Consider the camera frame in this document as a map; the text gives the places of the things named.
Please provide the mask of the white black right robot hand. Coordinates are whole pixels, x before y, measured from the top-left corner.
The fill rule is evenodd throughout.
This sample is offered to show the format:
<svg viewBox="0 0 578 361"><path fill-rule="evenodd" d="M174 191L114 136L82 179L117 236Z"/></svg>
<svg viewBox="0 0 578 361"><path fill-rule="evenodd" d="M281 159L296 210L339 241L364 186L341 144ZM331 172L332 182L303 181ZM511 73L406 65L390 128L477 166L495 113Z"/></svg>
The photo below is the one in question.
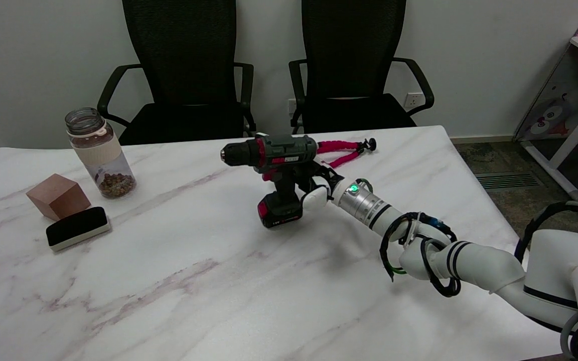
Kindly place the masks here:
<svg viewBox="0 0 578 361"><path fill-rule="evenodd" d="M301 164L296 170L296 185L304 194L301 206L305 211L324 207L333 199L333 190L344 177L323 160Z"/></svg>

